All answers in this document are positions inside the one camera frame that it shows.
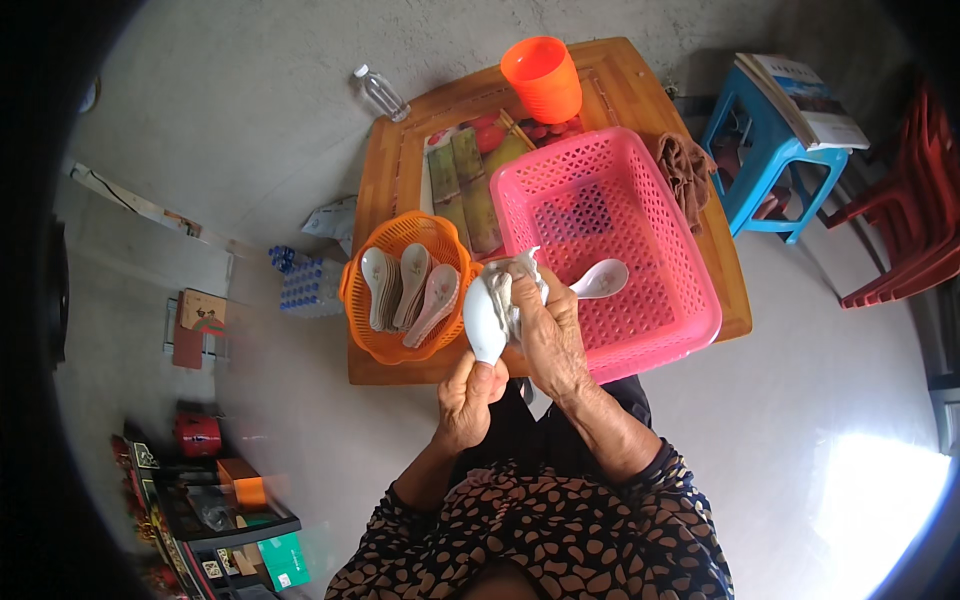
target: white spoon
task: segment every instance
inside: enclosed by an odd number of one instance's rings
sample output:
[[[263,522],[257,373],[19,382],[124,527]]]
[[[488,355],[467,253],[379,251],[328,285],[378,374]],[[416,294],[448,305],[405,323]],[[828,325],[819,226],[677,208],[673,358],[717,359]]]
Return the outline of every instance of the white spoon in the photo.
[[[360,271],[370,288],[370,327],[387,330],[400,301],[399,263],[379,248],[370,248],[360,259]]]
[[[423,308],[410,331],[403,337],[403,345],[419,348],[433,328],[453,312],[460,292],[460,274],[450,265],[437,265],[426,279]]]
[[[430,252],[423,244],[411,244],[400,257],[403,296],[396,308],[394,327],[409,331],[423,307],[423,288],[432,268]]]
[[[630,271],[616,258],[604,258],[593,265],[580,280],[570,286],[578,300],[598,300],[612,296],[627,285]]]
[[[464,332],[476,359],[495,365],[507,346],[507,334],[500,328],[490,289],[481,276],[470,283],[464,295]]]

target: black pants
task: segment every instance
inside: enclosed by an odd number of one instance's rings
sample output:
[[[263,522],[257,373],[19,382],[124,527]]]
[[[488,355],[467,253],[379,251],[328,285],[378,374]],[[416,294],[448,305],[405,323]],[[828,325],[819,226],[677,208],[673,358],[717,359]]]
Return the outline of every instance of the black pants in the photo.
[[[536,475],[541,466],[548,466],[561,476],[589,476],[603,481],[605,477],[600,465],[564,411],[551,406],[539,421],[534,421],[520,395],[522,383],[523,379],[511,379],[503,397],[490,405],[491,423],[487,437],[457,459],[450,475],[450,487],[463,481],[472,468],[510,461],[516,462],[519,475]],[[625,411],[653,428],[647,395],[636,375],[602,387]]]

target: pack of water bottles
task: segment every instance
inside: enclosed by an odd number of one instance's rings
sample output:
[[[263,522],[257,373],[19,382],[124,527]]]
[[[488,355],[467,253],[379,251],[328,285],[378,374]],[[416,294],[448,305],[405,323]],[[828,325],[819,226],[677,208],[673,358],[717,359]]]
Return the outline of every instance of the pack of water bottles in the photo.
[[[308,258],[292,266],[283,278],[280,310],[305,319],[344,312],[344,304],[337,296],[343,271],[344,265],[329,258]]]
[[[300,265],[306,264],[310,257],[301,254],[289,246],[273,246],[267,250],[270,256],[270,264],[285,275],[293,273],[294,269]]]

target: blue plastic stool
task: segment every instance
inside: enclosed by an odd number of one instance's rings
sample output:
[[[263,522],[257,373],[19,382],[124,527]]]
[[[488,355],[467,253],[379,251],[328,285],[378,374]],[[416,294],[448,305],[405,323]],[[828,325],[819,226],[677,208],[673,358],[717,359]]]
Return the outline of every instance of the blue plastic stool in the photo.
[[[717,100],[701,143],[711,157],[713,157],[713,150],[710,148],[710,143],[737,100],[752,119],[749,132],[746,134],[753,142],[753,146],[729,190],[724,189],[719,174],[712,176],[720,203],[724,212],[727,213],[730,232],[733,237],[736,237],[747,230],[771,231],[783,234],[781,237],[785,236],[784,241],[787,244],[794,244],[800,237],[800,232],[824,203],[844,167],[847,166],[847,149],[805,150],[804,145],[797,139],[777,109],[766,99],[763,92],[756,88],[743,71],[734,67],[727,76],[727,82]],[[800,179],[794,164],[797,161],[812,162],[827,167],[827,176],[812,195],[806,191]],[[784,168],[790,169],[794,189],[797,190],[804,206],[803,213],[796,221],[755,220],[754,214],[773,189]]]

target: elderly woman's hand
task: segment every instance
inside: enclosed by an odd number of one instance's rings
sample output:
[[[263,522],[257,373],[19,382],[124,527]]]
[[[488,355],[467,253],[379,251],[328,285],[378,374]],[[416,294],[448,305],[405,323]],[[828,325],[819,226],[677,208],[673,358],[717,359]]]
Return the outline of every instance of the elderly woman's hand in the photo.
[[[511,302],[520,309],[521,345],[534,385],[563,404],[596,384],[587,370],[587,353],[577,323],[577,295],[549,269],[538,270],[550,288],[546,305],[541,303],[533,279],[513,269]]]
[[[457,453],[483,442],[490,429],[490,408],[503,397],[510,374],[503,360],[495,366],[477,362],[467,352],[437,388],[440,424],[434,442]]]

